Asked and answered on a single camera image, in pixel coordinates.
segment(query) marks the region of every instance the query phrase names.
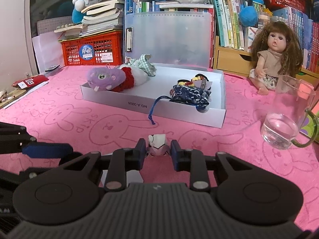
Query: doll's eye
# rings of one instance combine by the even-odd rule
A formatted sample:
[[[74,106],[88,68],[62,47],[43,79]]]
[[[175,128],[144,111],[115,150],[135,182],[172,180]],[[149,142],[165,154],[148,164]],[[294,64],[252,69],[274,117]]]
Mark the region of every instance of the doll's eye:
[[[106,76],[105,76],[104,74],[99,74],[99,75],[98,75],[98,78],[99,78],[100,80],[105,79],[105,77],[106,77]]]

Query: white wall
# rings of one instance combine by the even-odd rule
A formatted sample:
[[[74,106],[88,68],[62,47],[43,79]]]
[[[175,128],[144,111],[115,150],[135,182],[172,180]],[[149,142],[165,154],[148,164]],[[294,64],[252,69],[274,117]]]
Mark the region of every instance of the white wall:
[[[1,4],[0,90],[3,90],[24,79],[27,73],[31,75],[31,68],[24,31],[24,0],[1,0]]]

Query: drawstring pouch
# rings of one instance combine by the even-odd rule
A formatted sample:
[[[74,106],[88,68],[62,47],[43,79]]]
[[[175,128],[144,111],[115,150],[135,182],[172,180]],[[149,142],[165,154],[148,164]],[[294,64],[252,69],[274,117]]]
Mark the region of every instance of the drawstring pouch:
[[[208,105],[208,98],[212,92],[210,90],[205,90],[197,87],[190,87],[185,85],[174,85],[173,89],[170,91],[172,98],[168,96],[158,97],[148,115],[149,120],[155,125],[152,119],[152,114],[156,103],[161,99],[169,99],[170,102],[176,102],[181,104],[187,104],[195,106],[198,110],[205,109]]]

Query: doll hair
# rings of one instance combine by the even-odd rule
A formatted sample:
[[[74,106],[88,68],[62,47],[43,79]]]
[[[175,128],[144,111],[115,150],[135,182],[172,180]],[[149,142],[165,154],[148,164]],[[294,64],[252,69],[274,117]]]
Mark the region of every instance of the doll hair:
[[[302,52],[296,35],[291,28],[283,22],[270,22],[257,32],[257,36],[255,36],[251,49],[251,62],[253,67],[256,68],[257,66],[257,53],[268,49],[267,39],[271,32],[277,32],[284,35],[287,43],[286,49],[282,53],[280,62],[281,69],[278,74],[286,74],[295,77],[301,70]]]

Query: blue cord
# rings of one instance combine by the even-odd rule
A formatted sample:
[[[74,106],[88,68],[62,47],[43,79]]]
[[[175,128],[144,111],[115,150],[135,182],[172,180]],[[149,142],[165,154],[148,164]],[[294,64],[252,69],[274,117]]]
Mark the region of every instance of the blue cord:
[[[172,98],[163,95],[163,96],[158,97],[158,98],[155,100],[155,102],[154,102],[154,104],[153,104],[153,106],[152,106],[152,108],[151,108],[151,111],[150,111],[150,113],[148,114],[148,119],[152,122],[152,125],[155,125],[155,124],[156,124],[156,123],[153,121],[153,119],[152,119],[152,114],[153,114],[153,110],[154,110],[155,104],[157,104],[157,102],[158,102],[160,99],[169,99],[169,100],[171,100]]]

